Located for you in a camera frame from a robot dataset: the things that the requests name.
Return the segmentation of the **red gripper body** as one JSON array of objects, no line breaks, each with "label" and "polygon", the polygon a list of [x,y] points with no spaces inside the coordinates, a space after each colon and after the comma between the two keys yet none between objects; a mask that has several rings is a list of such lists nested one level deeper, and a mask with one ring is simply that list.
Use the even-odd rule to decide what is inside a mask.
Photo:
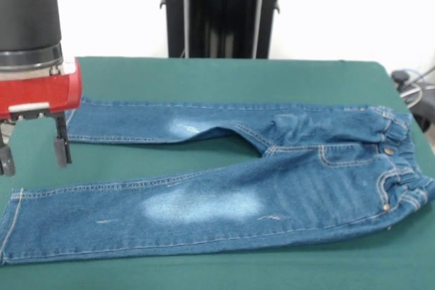
[{"label": "red gripper body", "polygon": [[82,74],[75,57],[45,69],[1,73],[1,119],[35,119],[79,107]]}]

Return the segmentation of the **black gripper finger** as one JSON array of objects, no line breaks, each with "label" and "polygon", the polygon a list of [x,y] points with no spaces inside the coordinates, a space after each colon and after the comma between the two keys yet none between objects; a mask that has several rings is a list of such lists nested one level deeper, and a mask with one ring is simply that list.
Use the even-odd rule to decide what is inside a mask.
[{"label": "black gripper finger", "polygon": [[13,124],[1,122],[1,175],[6,177],[12,177],[16,173],[12,151],[8,145],[13,129]]},{"label": "black gripper finger", "polygon": [[72,163],[65,115],[56,115],[54,120],[56,122],[56,138],[54,139],[56,161],[60,167],[64,168]]}]

